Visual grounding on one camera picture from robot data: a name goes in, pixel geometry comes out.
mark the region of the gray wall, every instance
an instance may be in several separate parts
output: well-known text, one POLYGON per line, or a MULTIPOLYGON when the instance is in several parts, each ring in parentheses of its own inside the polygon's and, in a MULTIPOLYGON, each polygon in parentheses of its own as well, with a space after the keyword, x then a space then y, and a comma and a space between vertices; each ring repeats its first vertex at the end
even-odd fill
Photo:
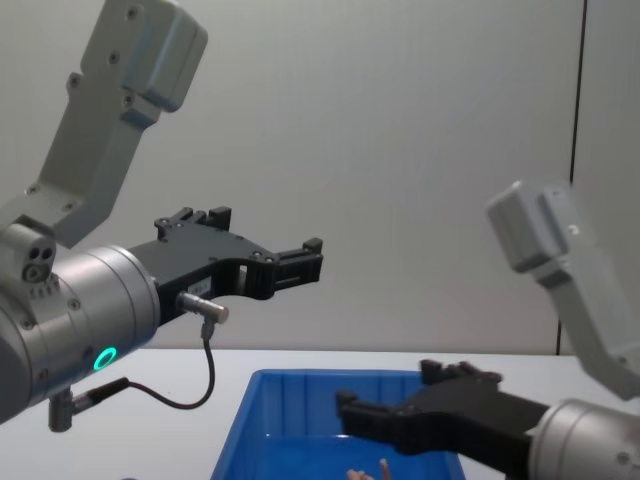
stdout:
MULTIPOLYGON (((81 247, 226 204, 268 248, 323 237, 326 263, 267 303, 222 299, 219 346, 554 350, 555 315, 508 270, 484 205, 514 179, 568 177, 581 0, 183 4, 206 58, 81 247)), ((100 5, 0 2, 0 201, 36 176, 100 5)), ((154 345, 196 346, 198 326, 154 345)))
POLYGON ((640 3, 587 13, 574 187, 640 318, 640 3))

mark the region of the blue tray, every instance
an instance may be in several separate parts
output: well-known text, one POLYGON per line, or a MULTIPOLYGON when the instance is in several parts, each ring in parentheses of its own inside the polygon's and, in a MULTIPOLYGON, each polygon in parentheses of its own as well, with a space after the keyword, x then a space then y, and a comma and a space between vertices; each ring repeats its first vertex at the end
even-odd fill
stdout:
POLYGON ((341 434, 336 391, 396 404, 420 387, 417 372, 256 372, 211 480, 344 480, 350 468, 379 479, 382 458, 395 480, 464 480, 454 454, 407 457, 386 445, 341 434))

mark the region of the black cable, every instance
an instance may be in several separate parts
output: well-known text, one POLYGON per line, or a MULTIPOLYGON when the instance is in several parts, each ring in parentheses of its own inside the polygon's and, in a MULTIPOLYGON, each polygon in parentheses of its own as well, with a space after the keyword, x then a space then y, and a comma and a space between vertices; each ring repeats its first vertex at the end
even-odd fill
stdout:
POLYGON ((215 384, 216 384, 216 367, 215 367, 215 364, 213 363, 213 355, 211 354, 211 347, 209 345, 209 340, 203 340, 202 344, 204 345, 204 354, 207 356, 207 364, 209 365, 209 386, 207 387, 207 391, 205 392, 204 396, 197 402, 195 403, 174 402, 173 400, 170 400, 167 397, 160 395, 155 390, 152 390, 149 387, 145 385, 141 385, 136 382, 129 382, 129 387, 138 389, 146 393, 147 395, 152 396, 159 402, 162 402, 165 405, 168 405, 169 407, 177 408, 178 410, 194 410, 198 407, 201 407, 202 405, 207 403, 207 401, 211 397, 211 394, 213 393, 213 388, 215 387, 215 384))
POLYGON ((172 408, 177 408, 178 410, 194 410, 198 407, 201 407, 209 398, 211 398, 211 394, 213 393, 213 388, 216 385, 216 366, 213 363, 213 354, 211 353, 211 345, 209 342, 211 341, 211 337, 215 331, 215 322, 211 320, 206 320, 202 324, 202 330, 200 332, 200 336, 202 337, 202 345, 204 347, 204 354, 207 357, 207 364, 209 365, 209 385, 207 386, 207 391, 204 393, 204 396, 195 403, 178 403, 173 400, 168 399, 167 397, 160 395, 155 390, 150 389, 146 385, 142 385, 140 383, 131 382, 128 378, 123 377, 115 380, 113 382, 102 385, 101 387, 94 388, 93 390, 89 390, 88 392, 79 395, 73 399, 73 414, 77 415, 79 413, 88 410, 89 408, 95 407, 103 400, 110 398, 121 391, 131 387, 141 392, 146 393, 147 395, 152 396, 159 402, 164 403, 172 408))

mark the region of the gray robot arm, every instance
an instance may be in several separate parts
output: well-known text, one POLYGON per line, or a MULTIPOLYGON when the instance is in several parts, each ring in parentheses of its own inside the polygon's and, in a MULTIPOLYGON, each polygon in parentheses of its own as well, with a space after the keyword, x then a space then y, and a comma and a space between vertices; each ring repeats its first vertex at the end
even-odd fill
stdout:
POLYGON ((206 43, 170 0, 106 0, 38 181, 0 209, 0 424, 51 399, 51 429, 67 430, 101 401, 74 401, 70 386, 162 324, 203 316, 208 352, 213 323, 228 315, 215 297, 266 300, 318 281, 319 239, 270 252, 229 232, 226 207, 160 218, 157 240, 130 250, 56 259, 57 244, 75 245, 109 216, 143 131, 182 105, 206 43))
POLYGON ((109 0, 36 183, 0 209, 70 248, 111 213, 142 133, 185 99, 206 31, 170 1, 109 0))
MULTIPOLYGON (((566 185, 517 182, 489 206, 511 267, 547 290, 587 373, 622 398, 640 393, 640 324, 566 185)), ((501 376, 425 360, 426 387, 400 405, 337 396, 343 432, 407 455, 449 450, 530 480, 631 479, 640 418, 580 400, 551 408, 500 391, 501 376)))
MULTIPOLYGON (((489 218, 513 270, 550 295, 585 371, 623 399, 640 395, 640 322, 568 185, 516 182, 489 218)), ((533 432, 529 478, 635 478, 640 419, 580 400, 550 408, 533 432)))
POLYGON ((109 216, 142 132, 180 107, 206 42, 170 1, 104 4, 37 183, 0 209, 0 423, 155 333, 158 294, 133 255, 109 247, 57 262, 56 244, 109 216))
POLYGON ((621 398, 640 395, 640 322, 569 187, 517 182, 488 214, 511 268, 550 295, 585 371, 621 398))

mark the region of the table surface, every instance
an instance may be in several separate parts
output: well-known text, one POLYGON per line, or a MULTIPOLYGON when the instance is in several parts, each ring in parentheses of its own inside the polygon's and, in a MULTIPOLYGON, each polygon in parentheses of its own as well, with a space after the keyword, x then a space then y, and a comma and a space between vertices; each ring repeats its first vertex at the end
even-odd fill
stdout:
MULTIPOLYGON (((130 390, 75 417, 73 428, 64 434, 49 432, 46 402, 22 413, 0 426, 0 477, 208 480, 249 378, 264 368, 416 370, 423 358, 444 363, 467 360, 504 374, 504 391, 532 400, 553 404, 581 398, 639 412, 636 402, 618 400, 587 377, 572 357, 222 350, 214 352, 214 358, 213 397, 192 412, 170 409, 130 390)), ((202 395, 207 367, 202 351, 141 350, 77 384, 74 392, 125 375, 186 402, 202 395)), ((504 478, 470 460, 462 463, 470 480, 504 478)))

